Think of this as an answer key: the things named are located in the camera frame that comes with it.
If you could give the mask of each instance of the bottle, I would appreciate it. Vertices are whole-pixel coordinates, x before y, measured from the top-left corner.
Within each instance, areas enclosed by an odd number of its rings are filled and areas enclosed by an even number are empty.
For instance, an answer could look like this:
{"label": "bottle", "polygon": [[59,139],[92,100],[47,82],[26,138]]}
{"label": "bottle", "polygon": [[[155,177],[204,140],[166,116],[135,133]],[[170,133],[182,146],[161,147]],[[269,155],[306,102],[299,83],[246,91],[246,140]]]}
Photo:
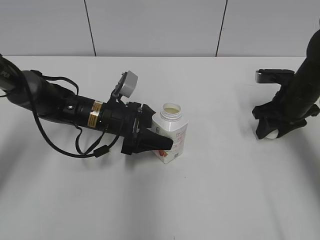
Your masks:
{"label": "bottle", "polygon": [[181,107],[174,103],[163,105],[162,111],[152,116],[151,130],[173,140],[171,150],[154,150],[153,153],[165,164],[184,151],[188,121],[181,113]]}

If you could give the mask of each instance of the yellow warning sticker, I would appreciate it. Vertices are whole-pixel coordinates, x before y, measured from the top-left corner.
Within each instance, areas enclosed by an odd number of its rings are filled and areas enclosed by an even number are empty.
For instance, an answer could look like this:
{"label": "yellow warning sticker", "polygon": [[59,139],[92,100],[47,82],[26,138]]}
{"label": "yellow warning sticker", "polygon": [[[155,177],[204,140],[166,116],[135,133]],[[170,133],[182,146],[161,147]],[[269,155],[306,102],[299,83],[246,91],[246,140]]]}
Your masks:
{"label": "yellow warning sticker", "polygon": [[102,101],[94,101],[93,106],[91,108],[90,116],[88,119],[88,127],[96,128],[98,116],[100,114],[100,109],[102,107]]}

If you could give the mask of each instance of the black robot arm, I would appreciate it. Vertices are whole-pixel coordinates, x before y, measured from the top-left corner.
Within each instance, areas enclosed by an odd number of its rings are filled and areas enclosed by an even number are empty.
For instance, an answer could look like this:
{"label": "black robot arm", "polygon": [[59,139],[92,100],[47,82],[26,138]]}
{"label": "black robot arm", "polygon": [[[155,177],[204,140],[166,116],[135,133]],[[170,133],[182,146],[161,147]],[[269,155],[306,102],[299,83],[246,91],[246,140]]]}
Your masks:
{"label": "black robot arm", "polygon": [[[73,84],[74,93],[49,81],[65,80]],[[100,102],[78,95],[78,86],[65,77],[48,77],[39,71],[20,71],[13,63],[0,57],[0,89],[4,97],[13,104],[31,110],[44,139],[55,150],[75,158],[99,157],[109,152],[120,136],[124,137],[121,152],[127,155],[150,150],[170,150],[173,141],[151,132],[152,115],[155,113],[148,105],[137,102],[121,101],[122,96],[130,97],[136,87],[138,77],[131,71],[122,74],[108,102]],[[72,154],[59,149],[45,134],[39,118],[55,123],[63,123],[90,128],[102,132],[101,137],[85,152],[76,149],[79,154]],[[114,134],[115,139],[109,145],[95,147],[104,133]]]}
{"label": "black robot arm", "polygon": [[277,138],[307,125],[305,118],[317,116],[320,109],[314,103],[320,97],[320,30],[311,38],[306,59],[295,73],[283,69],[256,71],[258,83],[281,85],[272,101],[256,106],[252,113],[259,120],[259,139],[277,131]]}

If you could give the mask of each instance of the white table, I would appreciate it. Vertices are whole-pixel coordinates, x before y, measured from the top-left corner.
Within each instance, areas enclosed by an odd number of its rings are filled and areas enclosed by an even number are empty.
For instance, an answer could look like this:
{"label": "white table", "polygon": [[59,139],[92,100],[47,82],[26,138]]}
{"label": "white table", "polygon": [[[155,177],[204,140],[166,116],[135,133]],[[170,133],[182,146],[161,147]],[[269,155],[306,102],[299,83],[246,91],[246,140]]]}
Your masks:
{"label": "white table", "polygon": [[[0,99],[1,240],[320,238],[320,117],[281,139],[257,140],[251,114],[279,89],[255,83],[255,71],[296,70],[303,58],[8,59],[69,77],[80,95],[100,101],[131,70],[139,80],[130,101],[156,111],[178,103],[189,126],[184,154],[167,165],[151,152],[121,154],[121,140],[102,158],[79,160],[51,149],[31,112]],[[74,127],[42,122],[75,152]],[[99,135],[87,130],[82,147]]]}

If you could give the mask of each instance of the gray wall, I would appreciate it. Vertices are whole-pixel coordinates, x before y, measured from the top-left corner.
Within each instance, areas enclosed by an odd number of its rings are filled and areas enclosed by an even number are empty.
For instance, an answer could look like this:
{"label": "gray wall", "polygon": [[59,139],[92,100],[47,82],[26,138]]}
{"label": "gray wall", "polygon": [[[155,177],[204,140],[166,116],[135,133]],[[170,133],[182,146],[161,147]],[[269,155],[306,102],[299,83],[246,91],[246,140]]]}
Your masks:
{"label": "gray wall", "polygon": [[[87,11],[83,0],[2,0],[0,53],[211,57],[226,0],[86,0],[86,5]],[[304,56],[319,29],[319,10],[319,0],[229,0],[218,56]]]}

